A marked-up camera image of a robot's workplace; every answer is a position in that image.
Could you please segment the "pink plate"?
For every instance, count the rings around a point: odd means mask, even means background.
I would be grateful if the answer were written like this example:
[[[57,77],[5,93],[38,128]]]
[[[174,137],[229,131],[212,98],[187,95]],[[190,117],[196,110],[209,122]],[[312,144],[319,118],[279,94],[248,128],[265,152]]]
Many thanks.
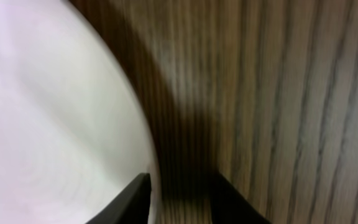
[[[68,1],[0,1],[0,223],[86,223],[140,173],[160,178],[139,100]]]

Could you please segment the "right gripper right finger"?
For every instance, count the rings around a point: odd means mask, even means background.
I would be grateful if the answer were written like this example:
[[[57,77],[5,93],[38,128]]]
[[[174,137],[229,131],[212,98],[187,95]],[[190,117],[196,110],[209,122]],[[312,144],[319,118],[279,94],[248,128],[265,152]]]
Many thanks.
[[[219,172],[209,181],[213,224],[270,224]]]

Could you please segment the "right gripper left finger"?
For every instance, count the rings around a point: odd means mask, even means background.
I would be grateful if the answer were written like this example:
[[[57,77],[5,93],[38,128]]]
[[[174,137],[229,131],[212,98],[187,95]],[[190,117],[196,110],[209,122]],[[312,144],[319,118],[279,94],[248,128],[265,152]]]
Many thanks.
[[[151,193],[150,174],[140,173],[86,224],[148,224]]]

